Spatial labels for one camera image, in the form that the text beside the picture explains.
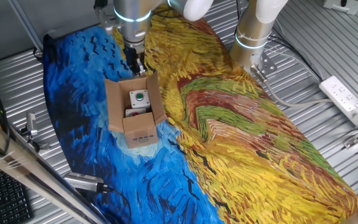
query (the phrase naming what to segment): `painted cloth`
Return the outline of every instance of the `painted cloth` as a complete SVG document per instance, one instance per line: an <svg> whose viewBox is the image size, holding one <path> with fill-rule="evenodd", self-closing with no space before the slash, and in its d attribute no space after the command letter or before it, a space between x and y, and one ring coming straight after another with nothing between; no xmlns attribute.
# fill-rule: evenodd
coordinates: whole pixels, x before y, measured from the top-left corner
<svg viewBox="0 0 358 224"><path fill-rule="evenodd" d="M137 149L108 130L103 80L132 76L118 31L44 43L48 112L67 161L122 192L132 223L339 223L358 210L355 192L206 21L153 15L145 62L148 75L158 71L168 121L158 144ZM88 197L128 222L120 196Z"/></svg>

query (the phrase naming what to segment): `black keyboard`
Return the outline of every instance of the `black keyboard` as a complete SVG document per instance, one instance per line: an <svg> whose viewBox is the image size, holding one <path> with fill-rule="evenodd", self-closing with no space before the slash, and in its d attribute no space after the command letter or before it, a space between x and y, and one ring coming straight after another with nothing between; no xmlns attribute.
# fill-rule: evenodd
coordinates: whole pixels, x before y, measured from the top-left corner
<svg viewBox="0 0 358 224"><path fill-rule="evenodd" d="M32 219L24 186L0 170L0 224L19 224Z"/></svg>

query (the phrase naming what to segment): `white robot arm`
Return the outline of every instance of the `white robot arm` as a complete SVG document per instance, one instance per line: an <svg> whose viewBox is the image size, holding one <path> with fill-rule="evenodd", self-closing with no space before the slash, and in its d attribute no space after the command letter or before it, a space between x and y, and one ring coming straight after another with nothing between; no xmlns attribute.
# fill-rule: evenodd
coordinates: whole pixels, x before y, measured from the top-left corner
<svg viewBox="0 0 358 224"><path fill-rule="evenodd" d="M230 56L247 72L262 63L262 52L274 20L288 0L249 0L241 15Z"/></svg>
<svg viewBox="0 0 358 224"><path fill-rule="evenodd" d="M288 0L249 0L237 25L236 41L230 51L231 57L250 72L251 66L259 66L267 38L274 20ZM125 43L127 64L135 75L146 71L144 66L144 40L150 29L151 11L162 0L114 0L116 20L109 21L103 12L107 0L96 0L94 9L108 34L117 27ZM189 21L201 19L210 9L213 0L167 0Z"/></svg>
<svg viewBox="0 0 358 224"><path fill-rule="evenodd" d="M162 0L114 0L116 20L111 22L103 9L107 0L95 0L94 10L104 30L111 34L112 28L117 27L124 38L127 64L134 75L143 75L144 40L149 32L151 11ZM168 4L176 9L189 21L201 19L211 7L213 0L167 0Z"/></svg>

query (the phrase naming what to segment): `blue painted fabric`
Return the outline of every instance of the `blue painted fabric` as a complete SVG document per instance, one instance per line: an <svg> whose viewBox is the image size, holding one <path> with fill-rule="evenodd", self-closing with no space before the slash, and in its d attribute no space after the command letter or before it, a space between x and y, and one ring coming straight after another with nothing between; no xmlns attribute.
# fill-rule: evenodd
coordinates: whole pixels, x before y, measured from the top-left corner
<svg viewBox="0 0 358 224"><path fill-rule="evenodd" d="M132 223L222 223L189 170L177 128L159 124L159 143L138 149L128 149L122 133L108 130L103 80L131 77L120 47L101 27L45 38L45 97L71 170L101 177L122 192ZM111 222L129 221L129 208L117 194L88 197Z"/></svg>

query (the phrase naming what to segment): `blue led ring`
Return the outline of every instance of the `blue led ring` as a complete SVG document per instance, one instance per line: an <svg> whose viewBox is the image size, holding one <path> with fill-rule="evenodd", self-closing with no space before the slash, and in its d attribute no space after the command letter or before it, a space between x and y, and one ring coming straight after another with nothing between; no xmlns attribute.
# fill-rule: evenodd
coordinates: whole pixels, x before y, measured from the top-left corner
<svg viewBox="0 0 358 224"><path fill-rule="evenodd" d="M245 47L245 48L248 48L248 49L259 49L259 48L265 46L266 43L267 43L267 40L266 40L266 42L265 42L264 44L262 44L261 46L257 46L257 47L248 46L248 45L245 45L245 44L241 43L240 40L239 40L239 38L237 37L237 35L236 35L236 41L237 41L242 47Z"/></svg>
<svg viewBox="0 0 358 224"><path fill-rule="evenodd" d="M136 21L136 22L142 22L142 21L146 20L147 18L149 18L150 15L152 14L152 11L149 11L149 12L146 14L146 16L144 16L144 17L141 17L141 18L138 18L138 19L130 19L130 18L126 18L126 17L120 15L120 14L116 11L116 8L114 8L114 12L116 13L116 15L117 15L118 18L122 19L123 21L127 21L127 22L135 22L135 21Z"/></svg>

